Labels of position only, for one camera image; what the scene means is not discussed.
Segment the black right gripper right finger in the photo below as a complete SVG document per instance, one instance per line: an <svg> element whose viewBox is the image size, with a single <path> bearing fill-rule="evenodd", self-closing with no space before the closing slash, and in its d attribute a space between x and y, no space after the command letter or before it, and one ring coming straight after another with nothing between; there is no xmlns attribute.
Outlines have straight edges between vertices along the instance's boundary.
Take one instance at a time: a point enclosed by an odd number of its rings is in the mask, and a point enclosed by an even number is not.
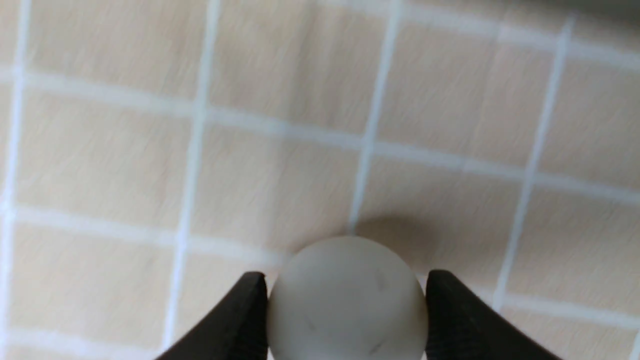
<svg viewBox="0 0 640 360"><path fill-rule="evenodd" d="M428 273L428 360L557 360L445 269Z"/></svg>

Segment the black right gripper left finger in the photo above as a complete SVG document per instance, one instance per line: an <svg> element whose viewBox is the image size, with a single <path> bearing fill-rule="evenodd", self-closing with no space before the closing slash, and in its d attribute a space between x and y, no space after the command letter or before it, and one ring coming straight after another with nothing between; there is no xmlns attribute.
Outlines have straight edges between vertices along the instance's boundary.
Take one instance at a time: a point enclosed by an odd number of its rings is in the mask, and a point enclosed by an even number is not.
<svg viewBox="0 0 640 360"><path fill-rule="evenodd" d="M248 271L226 296L159 360L266 360L268 288L265 274Z"/></svg>

